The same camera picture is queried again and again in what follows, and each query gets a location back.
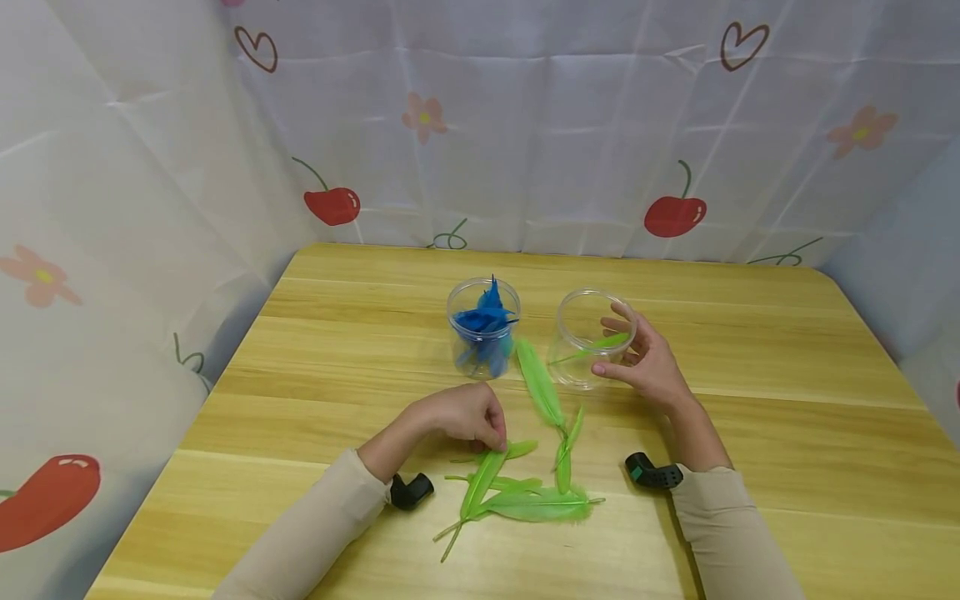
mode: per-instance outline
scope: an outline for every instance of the forearm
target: forearm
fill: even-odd
[[[380,514],[388,484],[428,431],[429,423],[404,411],[341,455],[257,540],[213,600],[302,600]]]
[[[664,413],[670,420],[678,463],[693,471],[706,471],[714,467],[733,468],[730,455],[707,409],[693,394],[671,403]]]
[[[726,467],[682,470],[673,501],[707,600],[803,600],[740,474]]]
[[[665,412],[684,472],[674,506],[707,600],[803,598],[707,410],[690,394]]]
[[[415,407],[416,403],[411,404],[394,422],[357,449],[367,470],[383,483],[390,483],[417,444],[434,428]]]

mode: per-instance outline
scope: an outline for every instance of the white fabric backdrop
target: white fabric backdrop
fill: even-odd
[[[825,266],[960,448],[960,137]]]
[[[292,253],[324,237],[239,87],[221,8],[4,2],[5,600],[83,597],[203,403],[193,371],[219,373]],[[83,458],[44,467],[61,455]],[[42,533],[15,539],[25,509],[64,520],[87,485],[74,518],[11,547]]]
[[[362,205],[342,242],[426,246],[466,218],[476,250],[750,261],[817,240],[815,266],[960,128],[956,2],[228,3],[287,152]],[[410,94],[437,109],[415,107],[422,140]],[[692,229],[658,237],[678,160],[704,204],[660,203]]]
[[[4,597],[83,595],[297,248],[820,264],[956,134],[958,16],[8,0]],[[10,533],[67,489],[96,493],[55,531]]]

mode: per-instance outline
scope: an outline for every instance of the flower print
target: flower print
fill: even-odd
[[[407,129],[417,130],[417,139],[421,144],[425,144],[430,138],[430,132],[446,133],[446,123],[444,123],[444,108],[440,106],[440,101],[436,98],[430,98],[426,102],[416,92],[410,92],[407,96],[407,111],[401,117],[403,124]]]
[[[827,139],[837,146],[834,158],[848,155],[854,146],[875,150],[883,144],[883,135],[897,125],[898,116],[893,112],[877,115],[876,107],[867,105],[856,112],[848,126],[838,127],[827,134]]]
[[[13,251],[17,258],[0,256],[0,271],[30,283],[25,294],[28,304],[46,308],[57,296],[74,304],[83,304],[80,297],[63,284],[66,281],[63,269],[19,244],[13,247]]]

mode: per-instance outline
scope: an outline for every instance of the clear plastic jar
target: clear plastic jar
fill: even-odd
[[[520,297],[516,290],[502,279],[496,283],[503,307],[513,313],[510,320],[519,320]],[[457,323],[457,314],[476,308],[478,299],[492,284],[491,277],[467,279],[454,287],[446,299],[453,364],[457,371],[474,379],[496,379],[507,372],[510,355],[514,351],[513,331],[516,323],[484,332],[471,331]]]
[[[622,304],[628,317],[612,310],[612,304]],[[566,295],[557,309],[553,343],[547,352],[547,367],[551,374],[565,385],[589,390],[601,385],[604,379],[590,369],[597,361],[617,362],[636,336],[633,310],[623,299],[592,288],[574,290]],[[600,324],[604,317],[626,323],[626,330],[609,337],[609,331]]]

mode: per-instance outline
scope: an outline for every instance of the right hand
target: right hand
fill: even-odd
[[[487,383],[468,383],[440,390],[410,405],[431,429],[454,440],[482,442],[499,452],[507,449],[503,407]]]
[[[636,320],[636,336],[631,343],[633,352],[624,355],[623,365],[594,364],[593,374],[633,386],[641,396],[665,412],[681,408],[691,400],[697,402],[666,339],[635,310],[619,302],[611,304],[611,309],[624,319]],[[604,317],[600,323],[610,330],[610,334],[630,331],[630,324],[619,319]]]

